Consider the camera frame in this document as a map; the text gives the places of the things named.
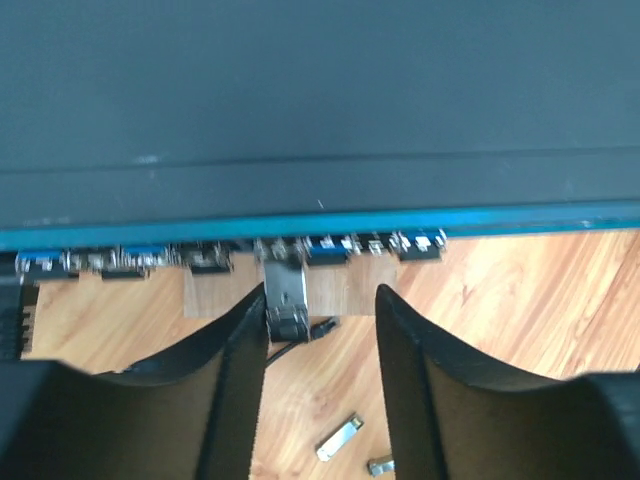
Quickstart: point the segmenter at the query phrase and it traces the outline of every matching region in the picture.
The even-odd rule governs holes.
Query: black ridged object
[[[387,286],[376,328],[398,480],[640,478],[640,374],[530,374],[450,335]]]
[[[123,374],[0,363],[0,478],[242,479],[268,337],[262,287]]]

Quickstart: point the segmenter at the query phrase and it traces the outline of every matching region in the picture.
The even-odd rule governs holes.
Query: wooden block
[[[185,273],[184,315],[217,318],[226,313],[258,283],[262,274],[252,255],[235,255],[231,275]],[[398,262],[384,255],[354,257],[347,266],[307,269],[309,315],[372,315],[376,288],[396,285]]]

